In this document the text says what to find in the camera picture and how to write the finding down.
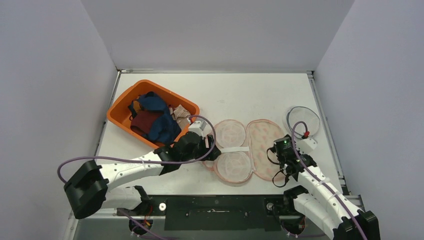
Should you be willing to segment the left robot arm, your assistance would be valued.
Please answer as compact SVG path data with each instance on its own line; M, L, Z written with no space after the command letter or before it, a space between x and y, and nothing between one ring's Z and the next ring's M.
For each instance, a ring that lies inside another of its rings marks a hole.
M127 183L162 176L184 164L215 161L221 153L212 134L189 131L178 141L135 159L111 157L112 163L97 164L96 156L87 157L63 188L76 219L100 209L126 209L141 216L149 210L151 197L142 186L126 187Z

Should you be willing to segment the navy blue bra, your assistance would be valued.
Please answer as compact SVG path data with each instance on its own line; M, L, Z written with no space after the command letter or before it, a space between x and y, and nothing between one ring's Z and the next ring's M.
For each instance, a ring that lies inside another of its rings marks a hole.
M170 145L182 131L168 104L153 91L132 100L128 109L130 129L152 143Z

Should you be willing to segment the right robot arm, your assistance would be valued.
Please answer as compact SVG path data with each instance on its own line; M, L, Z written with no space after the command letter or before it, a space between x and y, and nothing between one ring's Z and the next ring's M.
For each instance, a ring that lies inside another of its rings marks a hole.
M340 193L322 173L313 158L301 153L289 135L276 139L269 150L276 155L285 182L298 185L285 190L274 215L300 215L311 220L331 240L379 240L379 220L372 211L363 211Z

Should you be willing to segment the dark red bra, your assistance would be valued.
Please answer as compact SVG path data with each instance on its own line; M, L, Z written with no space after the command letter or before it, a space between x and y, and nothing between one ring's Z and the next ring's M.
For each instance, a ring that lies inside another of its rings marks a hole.
M162 130L158 122L162 115L161 112L139 111L131 120L130 129L146 139L156 140Z

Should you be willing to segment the floral padded bra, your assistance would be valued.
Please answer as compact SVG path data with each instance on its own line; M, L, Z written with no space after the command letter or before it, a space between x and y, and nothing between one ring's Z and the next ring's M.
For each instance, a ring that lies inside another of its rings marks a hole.
M214 161L203 161L203 166L229 184L243 184L253 174L265 181L282 181L275 155L267 152L274 140L286 135L282 128L267 119L253 120L247 125L235 119L225 119L214 126L221 155Z

